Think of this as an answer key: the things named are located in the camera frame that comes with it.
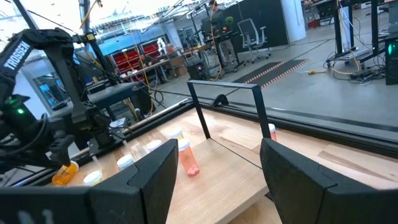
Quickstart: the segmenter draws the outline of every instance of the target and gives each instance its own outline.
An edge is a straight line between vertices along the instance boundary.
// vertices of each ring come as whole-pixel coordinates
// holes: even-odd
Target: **small vial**
[[[117,165],[120,169],[120,171],[124,170],[126,167],[134,163],[134,159],[132,158],[132,155],[126,155],[120,158],[117,161]]]
[[[149,152],[152,152],[153,150],[155,150],[156,148],[158,148],[161,145],[162,145],[161,140],[153,140],[147,144],[147,149],[149,150]]]
[[[175,139],[183,139],[184,136],[182,135],[182,129],[181,128],[175,128],[173,131],[169,132],[169,138],[175,138]]]
[[[271,139],[274,140],[274,141],[277,141],[276,140],[276,128],[275,128],[275,125],[268,124],[268,127],[269,127],[269,132],[271,133]]]
[[[102,173],[99,170],[89,173],[83,180],[85,186],[94,186],[101,182]]]
[[[57,174],[52,177],[52,182],[57,186],[66,186],[78,171],[79,165],[77,162],[70,161],[69,166],[62,166]]]
[[[193,156],[188,139],[178,140],[178,156],[182,165],[184,166],[185,172],[189,177],[194,177],[199,174],[199,167],[195,157]]]

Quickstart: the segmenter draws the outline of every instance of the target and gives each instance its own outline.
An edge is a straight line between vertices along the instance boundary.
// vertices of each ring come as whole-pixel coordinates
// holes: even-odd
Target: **black wall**
[[[233,29],[236,31],[239,31],[237,23],[242,20],[241,18],[252,19],[260,38],[260,27],[266,26],[268,44],[262,48],[289,44],[280,0],[243,0],[225,9],[223,14],[225,17],[234,17]],[[247,51],[247,49],[242,48],[243,40],[240,35],[235,36],[232,43],[238,53]]]

